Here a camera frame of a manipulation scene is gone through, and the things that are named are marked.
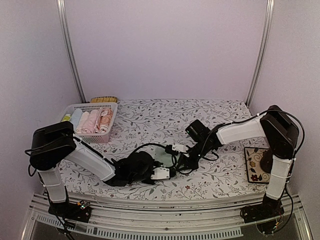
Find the green towel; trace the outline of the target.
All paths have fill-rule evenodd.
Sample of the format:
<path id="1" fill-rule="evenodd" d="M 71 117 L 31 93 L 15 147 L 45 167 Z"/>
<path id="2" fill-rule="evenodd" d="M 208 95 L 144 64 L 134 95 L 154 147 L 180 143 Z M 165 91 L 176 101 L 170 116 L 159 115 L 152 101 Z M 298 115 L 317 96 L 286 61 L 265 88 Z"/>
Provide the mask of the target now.
<path id="1" fill-rule="evenodd" d="M 180 153 L 173 149 L 173 145 L 153 145 L 154 159 L 167 168 L 174 168 L 177 165 L 177 157 Z"/>

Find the orange patterned towel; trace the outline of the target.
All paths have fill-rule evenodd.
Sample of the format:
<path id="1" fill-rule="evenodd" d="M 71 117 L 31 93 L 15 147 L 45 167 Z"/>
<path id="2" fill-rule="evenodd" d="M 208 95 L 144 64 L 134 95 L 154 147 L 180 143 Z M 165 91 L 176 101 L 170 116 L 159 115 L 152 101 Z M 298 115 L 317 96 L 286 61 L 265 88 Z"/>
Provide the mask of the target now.
<path id="1" fill-rule="evenodd" d="M 106 133 L 110 128 L 112 117 L 113 111 L 110 107 L 102 108 L 96 121 L 95 132 L 97 134 Z"/>

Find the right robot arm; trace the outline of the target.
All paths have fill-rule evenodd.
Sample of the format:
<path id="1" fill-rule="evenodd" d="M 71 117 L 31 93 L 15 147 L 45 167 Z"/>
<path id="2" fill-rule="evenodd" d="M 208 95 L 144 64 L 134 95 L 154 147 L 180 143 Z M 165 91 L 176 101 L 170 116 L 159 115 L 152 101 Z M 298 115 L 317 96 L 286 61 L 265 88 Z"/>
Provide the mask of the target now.
<path id="1" fill-rule="evenodd" d="M 210 151 L 231 143 L 263 139 L 268 147 L 270 180 L 258 213 L 269 218 L 278 210 L 278 205 L 291 177 L 296 155 L 301 149 L 306 132 L 301 121 L 294 115 L 283 111 L 277 105 L 245 120 L 231 121 L 209 129 L 199 120 L 192 122 L 185 130 L 195 141 L 195 145 L 165 146 L 165 152 L 179 155 L 176 166 L 184 170 L 197 170 L 199 161 Z"/>

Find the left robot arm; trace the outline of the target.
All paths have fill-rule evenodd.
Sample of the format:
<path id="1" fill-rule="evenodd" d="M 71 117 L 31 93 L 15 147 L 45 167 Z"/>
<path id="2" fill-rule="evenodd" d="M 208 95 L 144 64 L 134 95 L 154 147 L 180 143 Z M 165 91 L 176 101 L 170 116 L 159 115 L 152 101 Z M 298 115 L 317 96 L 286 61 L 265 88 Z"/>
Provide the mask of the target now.
<path id="1" fill-rule="evenodd" d="M 109 160 L 76 136 L 68 121 L 37 129 L 31 148 L 25 150 L 25 154 L 42 179 L 50 202 L 63 217 L 70 217 L 75 210 L 59 171 L 62 160 L 79 165 L 112 187 L 133 182 L 153 185 L 155 181 L 170 179 L 175 174 L 173 166 L 163 166 L 145 151 L 134 151 L 126 158 Z"/>

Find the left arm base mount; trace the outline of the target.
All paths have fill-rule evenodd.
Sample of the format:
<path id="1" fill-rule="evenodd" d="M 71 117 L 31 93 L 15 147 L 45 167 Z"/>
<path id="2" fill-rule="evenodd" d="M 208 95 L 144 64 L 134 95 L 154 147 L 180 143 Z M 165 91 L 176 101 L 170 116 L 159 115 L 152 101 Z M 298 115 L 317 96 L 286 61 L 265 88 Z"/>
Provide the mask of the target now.
<path id="1" fill-rule="evenodd" d="M 49 205 L 48 213 L 63 219 L 88 223 L 91 218 L 91 203 L 86 200 L 71 203 L 67 199 L 65 202 L 54 203 L 49 199 Z"/>

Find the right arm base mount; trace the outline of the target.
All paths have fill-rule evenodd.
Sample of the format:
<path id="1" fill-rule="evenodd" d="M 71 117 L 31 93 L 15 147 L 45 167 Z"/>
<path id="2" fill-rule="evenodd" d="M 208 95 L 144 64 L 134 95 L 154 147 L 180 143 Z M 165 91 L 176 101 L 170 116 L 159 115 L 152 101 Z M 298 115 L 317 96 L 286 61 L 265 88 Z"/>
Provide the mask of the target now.
<path id="1" fill-rule="evenodd" d="M 248 205 L 240 209 L 240 216 L 245 223 L 266 220 L 281 216 L 285 213 L 280 200 L 263 200 L 256 205 Z"/>

